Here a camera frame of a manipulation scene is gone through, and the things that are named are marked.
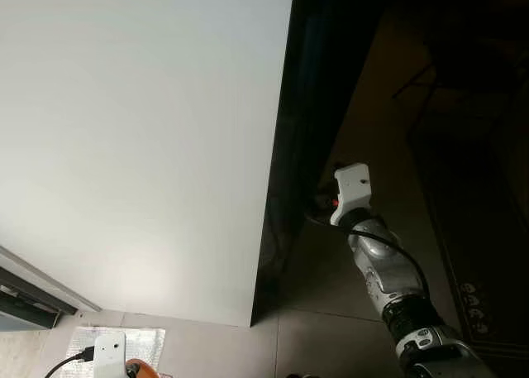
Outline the orange round plastic plate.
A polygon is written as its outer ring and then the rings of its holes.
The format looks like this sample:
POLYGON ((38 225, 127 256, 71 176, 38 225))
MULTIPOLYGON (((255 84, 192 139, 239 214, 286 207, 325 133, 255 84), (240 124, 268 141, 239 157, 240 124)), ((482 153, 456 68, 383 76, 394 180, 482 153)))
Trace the orange round plastic plate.
POLYGON ((124 370, 126 378, 163 378, 154 367, 137 358, 125 361, 124 370))

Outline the grey metal door frame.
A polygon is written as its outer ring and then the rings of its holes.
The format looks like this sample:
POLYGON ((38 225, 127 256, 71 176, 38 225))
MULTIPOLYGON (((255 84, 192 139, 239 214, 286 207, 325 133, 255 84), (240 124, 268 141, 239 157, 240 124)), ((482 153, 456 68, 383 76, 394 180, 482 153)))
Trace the grey metal door frame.
POLYGON ((102 307, 0 246, 0 333, 50 330, 102 307))

